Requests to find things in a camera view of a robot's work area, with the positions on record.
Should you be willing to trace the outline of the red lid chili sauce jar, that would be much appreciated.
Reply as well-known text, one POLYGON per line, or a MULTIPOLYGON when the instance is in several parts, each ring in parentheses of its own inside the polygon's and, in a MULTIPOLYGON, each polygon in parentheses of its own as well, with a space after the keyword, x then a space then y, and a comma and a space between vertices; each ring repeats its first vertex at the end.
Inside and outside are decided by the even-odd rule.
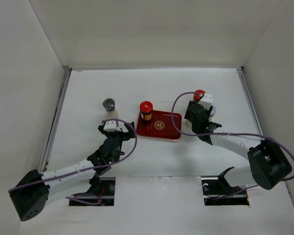
POLYGON ((152 120, 153 104, 150 101, 143 101, 140 106, 140 118, 143 122, 148 123, 152 120))

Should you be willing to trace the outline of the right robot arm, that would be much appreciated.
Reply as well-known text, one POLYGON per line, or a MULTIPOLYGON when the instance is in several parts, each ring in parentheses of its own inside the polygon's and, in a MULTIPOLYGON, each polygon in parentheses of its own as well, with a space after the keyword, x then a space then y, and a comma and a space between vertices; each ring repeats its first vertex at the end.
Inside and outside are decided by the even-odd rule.
POLYGON ((225 148, 249 162, 240 170, 252 183, 271 190, 286 179, 292 166, 277 141, 257 134, 229 133, 221 124, 209 120, 212 108, 206 109, 190 101, 184 118, 191 123, 192 132, 203 142, 225 148))

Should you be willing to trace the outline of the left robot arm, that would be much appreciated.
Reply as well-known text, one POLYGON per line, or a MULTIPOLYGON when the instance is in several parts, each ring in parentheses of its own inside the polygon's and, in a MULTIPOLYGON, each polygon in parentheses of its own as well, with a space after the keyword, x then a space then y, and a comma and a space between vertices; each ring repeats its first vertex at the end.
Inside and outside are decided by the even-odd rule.
POLYGON ((37 216, 47 205, 63 198, 76 200, 76 195, 95 195, 100 190, 100 176, 108 172, 130 154, 122 151, 123 142, 137 139, 133 122, 124 121, 124 131, 119 127, 121 120, 104 120, 98 130, 105 135, 103 144, 86 159, 71 166, 40 173, 29 171, 8 193, 19 216, 24 222, 37 216))

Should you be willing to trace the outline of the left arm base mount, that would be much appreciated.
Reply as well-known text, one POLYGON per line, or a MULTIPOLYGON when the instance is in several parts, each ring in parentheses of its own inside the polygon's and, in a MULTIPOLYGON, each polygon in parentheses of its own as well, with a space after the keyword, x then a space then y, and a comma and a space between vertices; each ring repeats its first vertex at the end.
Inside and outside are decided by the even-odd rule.
POLYGON ((70 207, 108 207, 114 206, 116 191, 116 178, 97 178, 84 193, 73 196, 69 200, 70 207))

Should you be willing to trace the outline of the black cap white bottle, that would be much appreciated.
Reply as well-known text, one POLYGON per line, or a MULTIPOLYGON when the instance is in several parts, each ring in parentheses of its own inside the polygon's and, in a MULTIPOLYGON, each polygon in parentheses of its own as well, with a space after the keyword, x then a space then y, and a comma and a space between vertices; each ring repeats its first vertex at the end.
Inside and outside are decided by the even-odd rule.
POLYGON ((186 120, 186 126, 188 128, 191 128, 192 127, 192 123, 189 120, 186 120))

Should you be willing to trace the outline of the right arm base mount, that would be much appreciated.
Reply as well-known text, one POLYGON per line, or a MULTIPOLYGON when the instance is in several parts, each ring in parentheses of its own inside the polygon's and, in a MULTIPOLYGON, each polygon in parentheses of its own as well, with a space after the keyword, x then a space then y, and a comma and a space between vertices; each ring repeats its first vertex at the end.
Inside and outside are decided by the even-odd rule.
POLYGON ((231 186, 225 176, 234 167, 229 167, 219 175, 204 176, 201 178, 203 200, 206 206, 249 206, 248 195, 242 191, 245 186, 231 186))

